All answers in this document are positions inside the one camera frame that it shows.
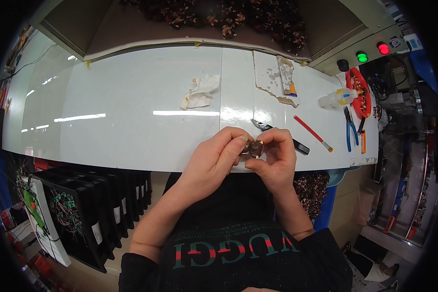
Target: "red button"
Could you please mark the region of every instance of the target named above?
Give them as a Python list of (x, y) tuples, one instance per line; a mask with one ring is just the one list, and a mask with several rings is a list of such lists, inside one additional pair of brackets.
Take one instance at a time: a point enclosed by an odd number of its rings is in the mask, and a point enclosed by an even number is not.
[(380, 44), (378, 46), (378, 50), (380, 50), (380, 53), (382, 55), (388, 55), (390, 53), (390, 49), (389, 49), (388, 45), (386, 45), (386, 44)]

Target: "red paintbrush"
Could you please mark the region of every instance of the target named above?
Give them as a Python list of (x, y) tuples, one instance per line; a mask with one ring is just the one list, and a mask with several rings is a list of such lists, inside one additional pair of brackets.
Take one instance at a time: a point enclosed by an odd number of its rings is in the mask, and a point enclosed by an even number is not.
[(296, 115), (294, 115), (294, 119), (296, 119), (300, 124), (302, 124), (302, 126), (305, 127), (305, 129), (307, 129), (310, 133), (312, 133), (313, 136), (315, 136), (318, 139), (318, 141), (320, 141), (326, 147), (326, 149), (328, 149), (329, 152), (333, 152), (333, 148), (329, 146), (326, 142), (324, 142), (323, 139), (321, 139), (321, 137), (318, 136), (318, 134), (316, 134), (307, 124), (304, 123), (304, 121), (300, 120), (300, 118)]

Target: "blue pliers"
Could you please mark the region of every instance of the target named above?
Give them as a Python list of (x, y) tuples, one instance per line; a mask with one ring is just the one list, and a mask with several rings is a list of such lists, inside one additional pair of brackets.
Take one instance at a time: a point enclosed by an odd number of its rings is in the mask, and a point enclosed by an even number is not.
[(349, 152), (352, 151), (350, 147), (350, 128), (352, 128), (352, 131), (354, 132), (354, 135), (356, 137), (356, 144), (359, 146), (359, 137), (357, 136), (357, 130), (354, 125), (354, 122), (352, 121), (352, 115), (350, 114), (350, 111), (347, 107), (344, 107), (344, 114), (346, 116), (346, 138), (347, 138), (347, 149)]

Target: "white table surface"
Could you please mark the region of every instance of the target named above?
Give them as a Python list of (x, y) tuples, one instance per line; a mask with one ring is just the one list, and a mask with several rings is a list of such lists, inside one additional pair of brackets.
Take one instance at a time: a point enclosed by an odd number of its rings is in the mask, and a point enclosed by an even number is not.
[[(18, 69), (52, 44), (38, 33), (25, 48)], [(13, 77), (3, 149), (77, 164), (181, 172), (195, 147), (223, 127), (259, 135), (250, 120), (254, 118), (289, 129), (294, 139), (310, 148), (309, 155), (297, 152), (297, 171), (376, 163), (377, 120), (365, 121), (367, 152), (361, 154), (360, 146), (353, 143), (349, 153), (342, 107), (321, 108), (317, 102), (341, 88), (341, 83), (313, 68), (294, 63), (293, 81), (301, 104), (293, 108), (269, 93), (279, 91), (272, 80), (270, 89), (257, 88), (256, 80), (265, 80), (264, 71), (278, 69), (274, 55), (222, 47), (165, 47), (112, 56), (89, 68), (86, 62), (69, 57), (55, 46), (37, 64)], [(221, 75), (211, 105), (182, 111), (183, 96), (194, 88), (192, 79), (206, 74)], [(97, 114), (97, 118), (82, 119)], [(295, 114), (334, 151), (329, 153), (295, 121)], [(58, 120), (70, 117), (79, 118)], [(244, 161), (233, 171), (247, 172), (243, 165)]]

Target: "red tray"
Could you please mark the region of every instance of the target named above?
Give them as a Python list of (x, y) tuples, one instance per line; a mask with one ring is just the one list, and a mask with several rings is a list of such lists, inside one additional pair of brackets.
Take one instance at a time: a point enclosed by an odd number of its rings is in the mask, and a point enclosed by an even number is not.
[[(354, 88), (354, 86), (352, 86), (352, 82), (350, 82), (350, 73), (351, 72), (355, 75), (355, 78), (357, 78), (357, 80), (360, 82), (360, 84), (358, 86), (356, 86), (356, 88)], [(359, 119), (362, 119), (362, 117), (363, 118), (368, 118), (370, 116), (370, 113), (371, 113), (370, 90), (368, 89), (367, 82), (363, 78), (363, 76), (360, 73), (360, 71), (357, 70), (357, 68), (352, 68), (352, 69), (350, 69), (349, 71), (346, 72), (346, 87), (349, 88), (349, 89), (355, 89), (357, 91), (363, 91), (364, 88), (366, 89), (366, 93), (365, 93), (365, 102), (366, 102), (366, 104), (365, 104), (365, 107), (362, 107), (363, 102), (364, 102), (363, 93), (359, 93), (357, 98), (354, 99), (354, 101), (352, 102), (352, 106), (356, 110), (357, 117)]]

